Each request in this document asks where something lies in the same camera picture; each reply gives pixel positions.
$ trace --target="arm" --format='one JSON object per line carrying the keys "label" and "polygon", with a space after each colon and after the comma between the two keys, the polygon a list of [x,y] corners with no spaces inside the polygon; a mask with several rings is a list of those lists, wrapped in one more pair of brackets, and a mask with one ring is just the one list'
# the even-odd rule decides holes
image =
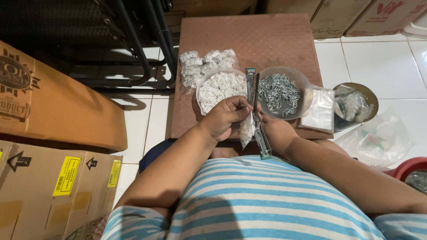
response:
{"label": "arm", "polygon": [[427,214],[427,196],[385,173],[299,138],[289,123],[263,116],[273,150],[346,195],[366,214]]}
{"label": "arm", "polygon": [[123,205],[153,208],[170,218],[170,208],[216,144],[227,139],[233,130],[232,123],[245,119],[252,109],[243,96],[219,102],[135,179],[115,208]]}

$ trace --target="arrow symbol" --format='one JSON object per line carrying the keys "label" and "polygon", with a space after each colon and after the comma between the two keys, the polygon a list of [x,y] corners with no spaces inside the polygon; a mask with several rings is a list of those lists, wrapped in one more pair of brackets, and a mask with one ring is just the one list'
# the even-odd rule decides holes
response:
{"label": "arrow symbol", "polygon": [[98,161],[94,161],[94,158],[92,158],[91,160],[89,160],[86,163],[86,166],[88,167],[89,171],[91,170],[91,167],[96,167],[97,166]]}
{"label": "arrow symbol", "polygon": [[14,172],[16,172],[17,167],[28,167],[29,163],[31,162],[31,158],[22,156],[23,153],[24,151],[18,153],[17,155],[7,160],[7,164],[9,164],[9,166],[12,168]]}

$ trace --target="yellow label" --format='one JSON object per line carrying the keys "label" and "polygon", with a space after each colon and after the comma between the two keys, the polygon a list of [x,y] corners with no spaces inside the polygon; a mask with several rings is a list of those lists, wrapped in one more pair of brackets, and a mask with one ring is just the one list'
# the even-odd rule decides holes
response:
{"label": "yellow label", "polygon": [[111,168],[110,179],[108,180],[107,187],[116,187],[117,180],[119,179],[120,167],[122,162],[120,160],[114,160],[113,167]]}
{"label": "yellow label", "polygon": [[65,157],[52,196],[70,195],[76,179],[80,158]]}

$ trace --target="person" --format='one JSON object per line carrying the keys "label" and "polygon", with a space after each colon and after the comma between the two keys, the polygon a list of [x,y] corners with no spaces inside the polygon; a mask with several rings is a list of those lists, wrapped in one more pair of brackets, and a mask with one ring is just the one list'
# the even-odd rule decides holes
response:
{"label": "person", "polygon": [[251,110],[243,96],[219,102],[137,176],[102,240],[427,239],[426,195],[286,121],[261,115],[271,148],[291,164],[208,159]]}

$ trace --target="red container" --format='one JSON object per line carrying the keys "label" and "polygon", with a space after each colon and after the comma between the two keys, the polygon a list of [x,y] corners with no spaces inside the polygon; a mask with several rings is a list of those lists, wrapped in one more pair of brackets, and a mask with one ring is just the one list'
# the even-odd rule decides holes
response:
{"label": "red container", "polygon": [[405,182],[413,171],[427,171],[427,157],[411,158],[401,163],[397,168],[384,171],[383,173]]}

